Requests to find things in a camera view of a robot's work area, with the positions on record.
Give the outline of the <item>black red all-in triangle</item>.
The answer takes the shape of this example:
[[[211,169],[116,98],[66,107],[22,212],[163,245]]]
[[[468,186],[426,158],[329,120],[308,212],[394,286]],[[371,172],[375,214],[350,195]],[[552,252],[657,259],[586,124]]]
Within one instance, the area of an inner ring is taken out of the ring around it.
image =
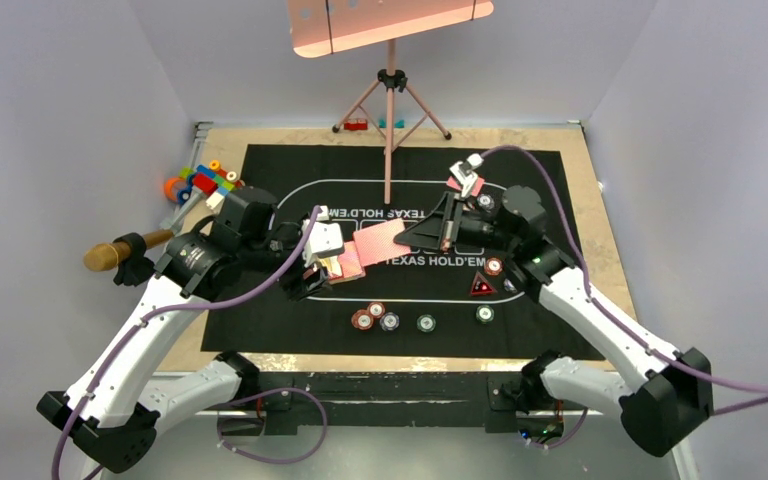
[[[497,293],[497,289],[481,273],[476,272],[470,285],[470,295],[473,297],[489,296]]]

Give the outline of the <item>playing card deck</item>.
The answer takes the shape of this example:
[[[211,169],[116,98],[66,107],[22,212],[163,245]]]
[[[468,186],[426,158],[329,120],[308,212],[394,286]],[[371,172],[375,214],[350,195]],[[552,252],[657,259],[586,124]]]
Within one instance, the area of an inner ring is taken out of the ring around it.
[[[366,275],[354,241],[346,242],[341,254],[320,259],[317,264],[326,270],[331,285],[359,280]]]

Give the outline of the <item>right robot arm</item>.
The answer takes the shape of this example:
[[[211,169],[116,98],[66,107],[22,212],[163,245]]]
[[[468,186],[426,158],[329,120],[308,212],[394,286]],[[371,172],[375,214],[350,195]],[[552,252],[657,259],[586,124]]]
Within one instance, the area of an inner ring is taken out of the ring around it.
[[[512,186],[496,206],[482,206],[472,193],[482,162],[473,154],[455,163],[450,172],[459,191],[445,193],[395,242],[435,252],[460,244],[502,252],[513,286],[571,326],[614,370],[547,351],[522,368],[518,386],[501,387],[501,395],[523,413],[571,401],[612,416],[645,453],[665,456],[713,414],[712,388],[702,379],[710,361],[695,348],[680,351],[660,339],[598,292],[583,261],[546,235],[547,212],[533,189]]]

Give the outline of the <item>blue poker chip stack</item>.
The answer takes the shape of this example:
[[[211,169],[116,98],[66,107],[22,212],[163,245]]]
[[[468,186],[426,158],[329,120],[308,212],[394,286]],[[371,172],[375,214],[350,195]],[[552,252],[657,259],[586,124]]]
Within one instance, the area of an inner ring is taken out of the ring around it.
[[[384,331],[394,331],[400,326],[400,317],[393,312],[387,312],[379,319],[379,325]]]

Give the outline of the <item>red poker chip stack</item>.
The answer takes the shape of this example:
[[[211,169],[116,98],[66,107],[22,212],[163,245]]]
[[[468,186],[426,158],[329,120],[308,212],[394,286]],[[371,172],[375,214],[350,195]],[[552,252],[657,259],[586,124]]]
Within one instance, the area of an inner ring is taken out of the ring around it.
[[[374,324],[375,317],[365,309],[357,310],[351,317],[351,325],[357,330],[369,330]]]

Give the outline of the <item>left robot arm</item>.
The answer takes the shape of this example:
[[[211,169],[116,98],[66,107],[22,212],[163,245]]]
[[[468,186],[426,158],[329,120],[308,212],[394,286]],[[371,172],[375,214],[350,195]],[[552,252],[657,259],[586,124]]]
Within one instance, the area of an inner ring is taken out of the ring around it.
[[[276,215],[269,192],[244,187],[167,242],[141,277],[145,291],[137,306],[100,357],[68,389],[49,391],[38,402],[38,412],[60,432],[53,478],[67,443],[97,471],[122,473],[196,413],[244,409],[269,396],[259,368],[233,352],[160,388],[149,381],[199,315],[242,305],[276,286],[302,299],[328,282],[321,260],[344,250],[329,208],[317,205],[292,222],[279,223]]]

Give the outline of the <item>green poker chip stack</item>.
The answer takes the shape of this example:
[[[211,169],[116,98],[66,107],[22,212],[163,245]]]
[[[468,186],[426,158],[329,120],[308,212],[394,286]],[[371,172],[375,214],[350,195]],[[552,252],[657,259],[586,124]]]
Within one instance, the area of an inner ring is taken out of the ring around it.
[[[417,329],[423,333],[433,332],[436,328],[436,324],[437,322],[435,318],[428,314],[419,316],[416,321]]]

